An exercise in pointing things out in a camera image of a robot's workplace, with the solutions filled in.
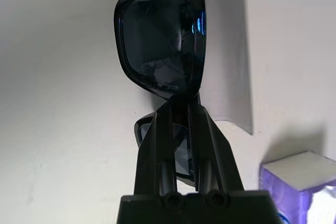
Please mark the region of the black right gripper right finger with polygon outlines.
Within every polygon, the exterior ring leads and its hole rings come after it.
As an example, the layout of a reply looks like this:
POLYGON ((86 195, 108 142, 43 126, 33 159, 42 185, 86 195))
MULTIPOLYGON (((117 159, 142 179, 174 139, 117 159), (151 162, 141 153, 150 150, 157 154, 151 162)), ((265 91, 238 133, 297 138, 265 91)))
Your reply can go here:
POLYGON ((243 191, 229 141, 199 103, 188 104, 188 124, 196 191, 243 191))

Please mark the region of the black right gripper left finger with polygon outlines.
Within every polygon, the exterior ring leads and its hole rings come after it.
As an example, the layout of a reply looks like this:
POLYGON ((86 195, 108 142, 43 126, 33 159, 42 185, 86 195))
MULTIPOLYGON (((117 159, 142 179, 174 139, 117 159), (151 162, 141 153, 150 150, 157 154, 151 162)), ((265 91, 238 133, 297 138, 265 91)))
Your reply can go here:
POLYGON ((138 150, 135 195, 164 196, 176 192, 176 169, 171 105, 155 112, 138 150))

